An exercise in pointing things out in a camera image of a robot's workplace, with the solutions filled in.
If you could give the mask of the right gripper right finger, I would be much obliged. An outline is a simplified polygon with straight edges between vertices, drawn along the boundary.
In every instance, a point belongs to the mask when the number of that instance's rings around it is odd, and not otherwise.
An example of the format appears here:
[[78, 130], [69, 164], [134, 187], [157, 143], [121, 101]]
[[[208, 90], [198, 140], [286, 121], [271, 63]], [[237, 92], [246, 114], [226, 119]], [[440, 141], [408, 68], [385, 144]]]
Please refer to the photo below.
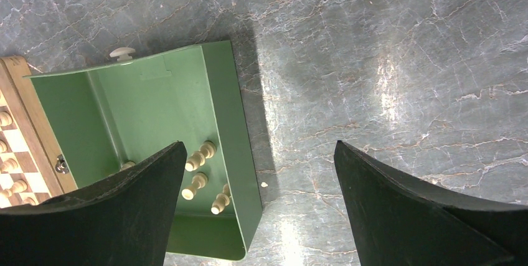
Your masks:
[[338, 141], [334, 165], [362, 265], [526, 265], [527, 207], [454, 192]]

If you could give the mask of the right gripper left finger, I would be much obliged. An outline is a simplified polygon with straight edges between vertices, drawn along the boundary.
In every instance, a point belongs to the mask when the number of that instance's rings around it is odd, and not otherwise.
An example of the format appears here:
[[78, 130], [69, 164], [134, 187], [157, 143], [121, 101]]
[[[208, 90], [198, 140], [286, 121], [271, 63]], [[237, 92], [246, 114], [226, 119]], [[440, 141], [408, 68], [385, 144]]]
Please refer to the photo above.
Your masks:
[[1, 264], [162, 265], [186, 159], [178, 141], [89, 186], [1, 209]]

